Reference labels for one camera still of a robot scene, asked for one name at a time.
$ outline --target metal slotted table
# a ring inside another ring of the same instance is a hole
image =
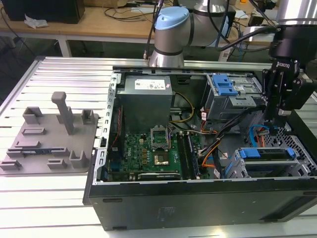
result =
[[[67,93],[73,113],[93,109],[103,120],[113,65],[146,66],[141,59],[45,58],[33,62],[0,107],[0,159],[24,122],[26,107],[43,113],[58,113],[51,102],[54,91]],[[259,69],[269,64],[187,61],[188,67]],[[317,97],[306,103],[299,115],[317,135]],[[97,128],[95,147],[101,128]],[[317,206],[287,223],[235,225],[160,230],[105,232],[91,206],[82,198],[87,174],[72,176],[0,177],[0,237],[317,237]]]

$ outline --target power supply label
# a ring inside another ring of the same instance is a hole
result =
[[[137,79],[135,89],[139,90],[165,90],[165,80],[163,79]]]

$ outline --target motherboard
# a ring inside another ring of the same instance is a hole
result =
[[[154,144],[168,143],[167,149],[153,148]],[[197,164],[198,150],[202,145],[197,134],[180,135],[169,133],[125,134],[124,153],[121,161],[111,161],[108,179],[112,181],[153,180],[155,175],[169,176],[171,179],[190,179],[199,175]]]

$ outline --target blue cable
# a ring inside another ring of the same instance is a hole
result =
[[[253,146],[253,147],[257,147],[258,144],[257,144],[256,141],[254,140],[254,133],[253,133],[254,127],[263,127],[263,128],[265,128],[265,129],[267,129],[267,130],[269,130],[269,127],[266,126],[266,125],[253,125],[253,126],[250,127],[250,140],[251,140],[252,146]]]

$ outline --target computer tower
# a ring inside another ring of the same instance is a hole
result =
[[[12,21],[33,19],[76,24],[84,15],[83,0],[2,0],[5,12]]]

